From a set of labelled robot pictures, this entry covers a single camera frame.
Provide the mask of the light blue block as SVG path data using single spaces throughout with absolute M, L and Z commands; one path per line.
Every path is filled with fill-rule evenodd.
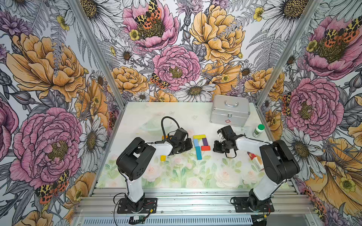
M 195 147 L 199 146 L 199 140 L 198 139 L 193 139 L 193 143 Z

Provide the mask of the teal block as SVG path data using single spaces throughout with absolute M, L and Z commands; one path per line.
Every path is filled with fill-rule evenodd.
M 196 156 L 197 156 L 197 160 L 202 160 L 202 152 L 201 152 L 201 147 L 196 146 L 195 147 L 196 150 Z

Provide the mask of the red block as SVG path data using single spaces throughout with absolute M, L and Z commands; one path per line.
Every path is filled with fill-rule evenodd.
M 210 151 L 211 147 L 210 146 L 201 146 L 201 151 Z

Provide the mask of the purple block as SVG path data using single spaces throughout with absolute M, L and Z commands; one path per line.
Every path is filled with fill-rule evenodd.
M 209 146 L 208 144 L 208 141 L 207 141 L 207 138 L 202 138 L 202 143 L 203 143 L 203 146 Z

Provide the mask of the yellow long block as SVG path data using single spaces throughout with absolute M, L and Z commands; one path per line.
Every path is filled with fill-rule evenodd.
M 165 155 L 161 155 L 160 161 L 162 161 L 162 162 L 166 161 L 166 156 L 165 156 Z

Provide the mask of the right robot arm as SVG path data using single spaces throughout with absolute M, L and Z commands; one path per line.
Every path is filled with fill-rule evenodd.
M 250 190 L 248 197 L 233 197 L 231 203 L 236 212 L 264 212 L 274 211 L 272 195 L 288 179 L 300 172 L 300 166 L 282 140 L 260 141 L 237 135 L 231 126 L 217 131 L 219 140 L 214 142 L 213 151 L 229 153 L 231 150 L 245 150 L 261 157 L 265 175 L 256 187 Z

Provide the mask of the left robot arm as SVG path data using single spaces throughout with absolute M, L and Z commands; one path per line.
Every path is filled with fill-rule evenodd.
M 121 199 L 117 213 L 145 213 L 151 208 L 155 211 L 157 199 L 145 197 L 142 175 L 153 157 L 167 157 L 192 148 L 192 140 L 183 128 L 178 128 L 174 134 L 164 137 L 161 141 L 146 142 L 136 137 L 116 161 L 118 171 L 127 183 L 127 193 L 125 198 Z

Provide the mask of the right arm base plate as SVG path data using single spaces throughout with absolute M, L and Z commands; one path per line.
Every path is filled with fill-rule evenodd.
M 230 203 L 234 206 L 237 213 L 267 213 L 274 212 L 274 206 L 271 199 L 264 201 L 256 197 L 232 197 Z

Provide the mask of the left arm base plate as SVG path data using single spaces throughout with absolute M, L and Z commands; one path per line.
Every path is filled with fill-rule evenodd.
M 117 214 L 154 214 L 157 209 L 157 198 L 141 198 L 138 202 L 132 202 L 128 198 L 122 198 L 117 207 Z

